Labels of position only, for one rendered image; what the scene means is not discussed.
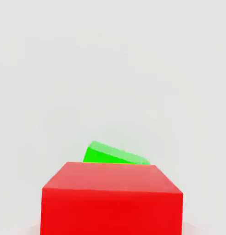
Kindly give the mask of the small green cube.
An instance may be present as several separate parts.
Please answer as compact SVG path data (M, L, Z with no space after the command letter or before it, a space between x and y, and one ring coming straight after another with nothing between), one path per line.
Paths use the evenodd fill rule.
M150 162L144 157L97 141L88 145L83 162L150 165Z

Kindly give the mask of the small red cube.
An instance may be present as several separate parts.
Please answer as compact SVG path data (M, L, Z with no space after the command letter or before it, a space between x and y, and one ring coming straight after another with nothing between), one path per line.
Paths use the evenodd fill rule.
M42 189L40 235L182 235L182 213L154 165L68 162Z

